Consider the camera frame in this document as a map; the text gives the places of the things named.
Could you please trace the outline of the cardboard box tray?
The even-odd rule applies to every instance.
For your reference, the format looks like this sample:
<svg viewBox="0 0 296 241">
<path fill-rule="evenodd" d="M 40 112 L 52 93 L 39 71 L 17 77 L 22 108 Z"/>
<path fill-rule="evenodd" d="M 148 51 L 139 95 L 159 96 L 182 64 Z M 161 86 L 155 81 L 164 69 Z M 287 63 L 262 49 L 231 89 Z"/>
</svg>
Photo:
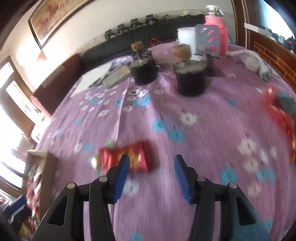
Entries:
<svg viewBox="0 0 296 241">
<path fill-rule="evenodd" d="M 28 150 L 26 165 L 23 173 L 22 194 L 28 193 L 29 173 L 32 169 L 41 169 L 40 188 L 37 191 L 39 198 L 39 215 L 42 219 L 51 206 L 51 191 L 58 159 L 46 150 Z"/>
</svg>

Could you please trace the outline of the wooden glass door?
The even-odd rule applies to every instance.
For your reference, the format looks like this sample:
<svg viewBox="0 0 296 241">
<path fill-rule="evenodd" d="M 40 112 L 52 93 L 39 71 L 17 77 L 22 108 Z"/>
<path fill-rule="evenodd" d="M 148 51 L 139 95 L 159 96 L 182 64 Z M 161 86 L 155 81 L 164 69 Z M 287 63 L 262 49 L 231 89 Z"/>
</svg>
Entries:
<svg viewBox="0 0 296 241">
<path fill-rule="evenodd" d="M 22 131 L 20 143 L 16 148 L 12 148 L 13 157 L 16 157 L 22 161 L 26 161 L 27 150 L 36 146 L 36 142 L 31 137 L 35 124 L 21 109 L 21 107 L 16 104 L 6 89 L 11 83 L 15 82 L 18 92 L 20 92 L 22 95 L 21 100 L 29 100 L 29 97 L 32 96 L 32 91 L 25 84 L 22 77 L 16 70 L 16 67 L 10 56 L 8 56 L 1 63 L 1 69 L 3 69 L 7 64 L 11 66 L 13 73 L 8 77 L 1 87 L 1 106 L 4 108 L 4 112 L 8 115 L 8 117 Z"/>
</svg>

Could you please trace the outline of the red black packet at edge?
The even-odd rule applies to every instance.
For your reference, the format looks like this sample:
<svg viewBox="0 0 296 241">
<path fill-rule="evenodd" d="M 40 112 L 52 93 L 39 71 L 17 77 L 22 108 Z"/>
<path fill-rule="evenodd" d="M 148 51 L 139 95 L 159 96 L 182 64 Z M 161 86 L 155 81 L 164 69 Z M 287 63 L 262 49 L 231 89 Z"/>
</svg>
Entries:
<svg viewBox="0 0 296 241">
<path fill-rule="evenodd" d="M 278 90 L 273 85 L 269 85 L 262 94 L 263 106 L 269 116 L 284 131 L 288 141 L 290 161 L 295 164 L 295 124 L 290 114 L 275 104 L 277 97 Z"/>
</svg>

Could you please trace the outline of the white paper sheet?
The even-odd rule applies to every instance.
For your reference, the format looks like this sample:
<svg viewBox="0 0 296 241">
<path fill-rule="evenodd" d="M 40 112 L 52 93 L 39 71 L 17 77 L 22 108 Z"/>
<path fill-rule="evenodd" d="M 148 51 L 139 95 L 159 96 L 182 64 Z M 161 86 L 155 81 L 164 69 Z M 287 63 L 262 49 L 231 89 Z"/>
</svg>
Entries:
<svg viewBox="0 0 296 241">
<path fill-rule="evenodd" d="M 101 66 L 98 66 L 85 74 L 83 74 L 77 82 L 76 87 L 74 88 L 73 92 L 70 95 L 70 98 L 89 89 L 89 85 L 95 82 L 98 78 L 102 77 L 112 66 L 112 63 L 106 63 Z"/>
</svg>

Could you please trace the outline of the black pen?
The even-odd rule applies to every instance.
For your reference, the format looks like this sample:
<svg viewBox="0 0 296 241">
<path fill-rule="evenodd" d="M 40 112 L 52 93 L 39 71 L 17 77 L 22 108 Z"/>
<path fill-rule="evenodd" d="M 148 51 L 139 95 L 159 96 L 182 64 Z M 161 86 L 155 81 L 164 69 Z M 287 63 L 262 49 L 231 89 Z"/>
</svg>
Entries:
<svg viewBox="0 0 296 241">
<path fill-rule="evenodd" d="M 109 75 L 111 75 L 111 73 L 113 72 L 113 70 L 115 69 L 115 67 L 111 67 L 102 77 L 98 78 L 95 82 L 93 82 L 91 85 L 89 85 L 89 88 L 92 88 L 95 85 L 99 85 L 100 83 L 102 83 L 102 81 L 108 77 Z"/>
</svg>

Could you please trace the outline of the black jar with cork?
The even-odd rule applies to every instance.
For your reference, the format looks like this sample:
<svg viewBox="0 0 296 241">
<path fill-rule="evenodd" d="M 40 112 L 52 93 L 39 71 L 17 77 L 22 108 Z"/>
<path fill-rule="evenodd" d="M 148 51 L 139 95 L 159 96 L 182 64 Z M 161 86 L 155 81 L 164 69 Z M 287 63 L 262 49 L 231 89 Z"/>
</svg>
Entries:
<svg viewBox="0 0 296 241">
<path fill-rule="evenodd" d="M 132 61 L 128 68 L 137 86 L 148 85 L 158 76 L 158 63 L 152 55 L 152 51 L 144 47 L 142 41 L 131 44 L 133 50 Z"/>
<path fill-rule="evenodd" d="M 177 91 L 187 97 L 199 96 L 206 88 L 206 62 L 191 60 L 191 49 L 187 44 L 178 44 L 172 48 L 177 64 L 173 65 L 177 80 Z"/>
</svg>

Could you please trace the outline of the small booklet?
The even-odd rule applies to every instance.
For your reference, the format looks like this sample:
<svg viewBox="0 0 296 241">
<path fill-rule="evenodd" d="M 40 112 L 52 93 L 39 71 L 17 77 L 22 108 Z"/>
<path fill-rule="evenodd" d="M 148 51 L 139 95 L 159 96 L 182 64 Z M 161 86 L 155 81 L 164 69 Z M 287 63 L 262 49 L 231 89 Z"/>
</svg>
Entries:
<svg viewBox="0 0 296 241">
<path fill-rule="evenodd" d="M 105 89 L 110 89 L 111 87 L 114 87 L 119 82 L 125 80 L 125 78 L 129 77 L 131 75 L 130 69 L 128 66 L 124 66 L 118 70 L 116 70 L 114 73 L 106 77 L 103 81 L 103 87 Z"/>
</svg>

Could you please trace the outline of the white crumpled cloth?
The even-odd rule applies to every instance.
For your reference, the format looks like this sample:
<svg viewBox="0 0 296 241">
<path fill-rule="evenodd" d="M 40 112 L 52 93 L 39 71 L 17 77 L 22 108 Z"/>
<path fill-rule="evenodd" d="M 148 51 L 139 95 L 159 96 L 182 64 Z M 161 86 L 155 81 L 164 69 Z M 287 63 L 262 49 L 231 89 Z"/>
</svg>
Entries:
<svg viewBox="0 0 296 241">
<path fill-rule="evenodd" d="M 255 53 L 254 51 L 248 49 L 227 51 L 225 56 L 232 58 L 239 57 L 248 70 L 252 71 L 253 73 L 258 73 L 264 82 L 270 81 L 268 68 L 264 64 L 259 54 Z"/>
</svg>

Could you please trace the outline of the white plastic container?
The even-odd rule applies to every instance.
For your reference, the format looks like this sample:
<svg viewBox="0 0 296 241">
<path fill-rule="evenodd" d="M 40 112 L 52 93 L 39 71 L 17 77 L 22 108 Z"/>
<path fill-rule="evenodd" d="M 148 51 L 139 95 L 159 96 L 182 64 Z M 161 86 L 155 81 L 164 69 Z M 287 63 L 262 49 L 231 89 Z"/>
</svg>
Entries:
<svg viewBox="0 0 296 241">
<path fill-rule="evenodd" d="M 195 27 L 185 27 L 177 29 L 178 41 L 181 44 L 187 44 L 191 48 L 191 53 L 196 54 L 196 35 Z"/>
</svg>

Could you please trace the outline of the wooden sideboard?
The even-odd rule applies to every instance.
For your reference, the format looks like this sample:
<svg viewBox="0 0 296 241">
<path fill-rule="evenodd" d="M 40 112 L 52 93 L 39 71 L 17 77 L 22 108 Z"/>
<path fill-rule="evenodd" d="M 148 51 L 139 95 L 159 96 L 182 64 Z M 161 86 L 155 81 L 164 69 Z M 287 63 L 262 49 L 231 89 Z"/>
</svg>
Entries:
<svg viewBox="0 0 296 241">
<path fill-rule="evenodd" d="M 264 28 L 263 7 L 259 1 L 232 1 L 236 44 L 255 51 L 295 90 L 295 54 L 270 37 L 245 28 Z"/>
</svg>

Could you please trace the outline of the red ribbon bag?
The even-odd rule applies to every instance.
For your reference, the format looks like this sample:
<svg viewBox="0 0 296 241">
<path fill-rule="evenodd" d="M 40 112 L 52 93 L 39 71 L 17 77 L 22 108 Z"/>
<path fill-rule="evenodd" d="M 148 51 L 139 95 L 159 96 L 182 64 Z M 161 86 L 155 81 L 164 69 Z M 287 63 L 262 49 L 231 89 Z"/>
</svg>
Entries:
<svg viewBox="0 0 296 241">
<path fill-rule="evenodd" d="M 158 40 L 158 39 L 151 38 L 151 39 L 150 39 L 150 44 L 151 44 L 151 47 L 155 47 L 155 46 L 157 46 L 157 45 L 162 44 L 162 42 L 161 42 L 160 40 Z"/>
</svg>

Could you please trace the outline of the framed wall painting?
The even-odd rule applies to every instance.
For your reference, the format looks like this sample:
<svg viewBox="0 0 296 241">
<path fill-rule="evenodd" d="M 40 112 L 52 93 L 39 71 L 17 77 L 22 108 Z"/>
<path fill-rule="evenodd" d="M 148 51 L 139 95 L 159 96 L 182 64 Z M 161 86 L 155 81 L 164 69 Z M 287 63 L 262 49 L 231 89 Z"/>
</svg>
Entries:
<svg viewBox="0 0 296 241">
<path fill-rule="evenodd" d="M 30 30 L 40 48 L 52 35 L 90 0 L 45 0 L 41 1 L 28 20 Z"/>
</svg>

